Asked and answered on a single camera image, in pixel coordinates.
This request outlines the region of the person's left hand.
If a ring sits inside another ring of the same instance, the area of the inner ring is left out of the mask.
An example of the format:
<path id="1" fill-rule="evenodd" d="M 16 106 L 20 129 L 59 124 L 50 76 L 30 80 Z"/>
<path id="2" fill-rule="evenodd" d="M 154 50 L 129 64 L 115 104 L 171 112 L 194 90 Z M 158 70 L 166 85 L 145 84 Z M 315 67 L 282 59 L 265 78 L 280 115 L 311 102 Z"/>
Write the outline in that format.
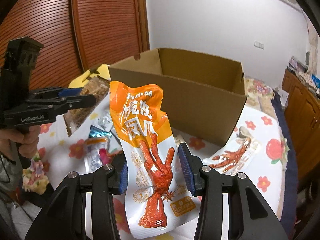
<path id="1" fill-rule="evenodd" d="M 12 141 L 20 144 L 18 152 L 21 156 L 31 159 L 37 152 L 40 131 L 40 126 L 31 126 L 29 132 L 25 134 L 22 134 L 16 129 L 1 129 L 1 153 L 10 160 L 14 159 L 10 145 Z"/>

